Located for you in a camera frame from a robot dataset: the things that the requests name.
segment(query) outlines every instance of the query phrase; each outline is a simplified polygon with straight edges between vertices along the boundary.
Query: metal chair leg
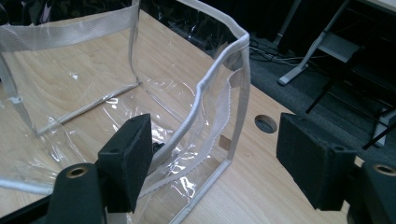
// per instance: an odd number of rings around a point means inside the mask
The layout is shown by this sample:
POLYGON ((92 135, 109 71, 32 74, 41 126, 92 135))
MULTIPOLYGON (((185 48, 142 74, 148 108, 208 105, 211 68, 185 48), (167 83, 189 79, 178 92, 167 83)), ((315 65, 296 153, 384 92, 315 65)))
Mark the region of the metal chair leg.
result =
POLYGON ((305 110, 306 114, 309 114, 311 110, 315 107, 315 105, 319 103, 319 101, 323 98, 323 96, 326 95, 326 93, 330 90, 334 82, 335 82, 335 78, 332 78, 330 81, 326 83, 326 85, 323 87, 322 93, 317 97, 317 99, 315 99, 314 103, 312 103, 312 105, 305 110))
POLYGON ((367 149, 370 146, 372 146, 376 141, 378 141, 379 139, 381 139, 383 136, 387 135, 388 133, 390 133, 393 129, 396 128, 396 122, 394 122, 392 125, 390 125, 384 132, 382 132, 381 134, 377 135, 375 138, 373 138, 369 143, 367 143, 365 146, 363 146, 363 149, 367 149))

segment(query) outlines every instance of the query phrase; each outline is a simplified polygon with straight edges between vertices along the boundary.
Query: black foam block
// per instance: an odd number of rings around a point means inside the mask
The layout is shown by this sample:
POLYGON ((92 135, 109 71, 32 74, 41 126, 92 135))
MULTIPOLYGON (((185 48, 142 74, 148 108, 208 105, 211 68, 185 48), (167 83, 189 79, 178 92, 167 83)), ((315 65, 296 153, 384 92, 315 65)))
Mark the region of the black foam block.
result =
POLYGON ((282 113, 276 157, 316 209, 339 211, 356 151, 299 116, 282 113))
POLYGON ((396 166, 366 161, 359 179, 365 204, 375 223, 396 223, 396 166))

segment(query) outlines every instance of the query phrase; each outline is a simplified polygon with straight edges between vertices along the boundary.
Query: table grommet hole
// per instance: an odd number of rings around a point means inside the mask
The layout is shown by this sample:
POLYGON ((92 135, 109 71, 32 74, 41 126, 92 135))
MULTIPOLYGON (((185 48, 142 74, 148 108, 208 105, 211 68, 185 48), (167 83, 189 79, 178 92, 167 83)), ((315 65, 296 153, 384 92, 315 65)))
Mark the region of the table grommet hole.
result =
POLYGON ((276 122, 266 115, 256 116, 254 123, 264 133, 275 133, 277 131, 276 122))
POLYGON ((387 165, 377 164, 374 169, 382 175, 396 176, 396 170, 387 165))

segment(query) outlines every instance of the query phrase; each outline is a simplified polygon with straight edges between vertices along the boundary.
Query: clear plastic bag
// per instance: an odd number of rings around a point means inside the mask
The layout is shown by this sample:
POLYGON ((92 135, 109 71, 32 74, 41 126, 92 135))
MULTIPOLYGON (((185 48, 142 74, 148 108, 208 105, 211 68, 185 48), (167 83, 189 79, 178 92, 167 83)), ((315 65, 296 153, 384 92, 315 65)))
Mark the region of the clear plastic bag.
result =
POLYGON ((2 25, 5 34, 2 187, 49 194, 63 168, 95 162, 123 122, 146 113, 153 142, 164 146, 130 222, 181 221, 231 163, 249 67, 248 34, 230 17, 198 1, 133 1, 82 18, 2 25))

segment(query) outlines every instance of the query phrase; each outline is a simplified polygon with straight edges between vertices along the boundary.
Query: chair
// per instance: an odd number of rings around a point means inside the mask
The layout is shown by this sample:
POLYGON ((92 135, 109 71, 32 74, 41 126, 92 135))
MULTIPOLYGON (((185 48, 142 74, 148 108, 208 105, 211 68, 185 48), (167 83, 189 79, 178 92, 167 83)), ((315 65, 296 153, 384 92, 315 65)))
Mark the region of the chair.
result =
POLYGON ((341 72, 332 76, 323 87, 319 97, 308 107, 305 113, 309 114, 326 94, 330 94, 377 122, 373 139, 364 145, 363 149, 367 149, 374 144, 378 147, 383 146, 386 134, 396 127, 396 123, 389 125, 389 120, 396 115, 395 39, 384 35, 370 38, 345 63, 341 72), (363 97, 362 99, 369 97, 377 100, 384 106, 384 109, 379 115, 360 111, 356 106, 345 101, 341 95, 330 92, 335 84, 346 86, 347 90, 357 93, 363 97))

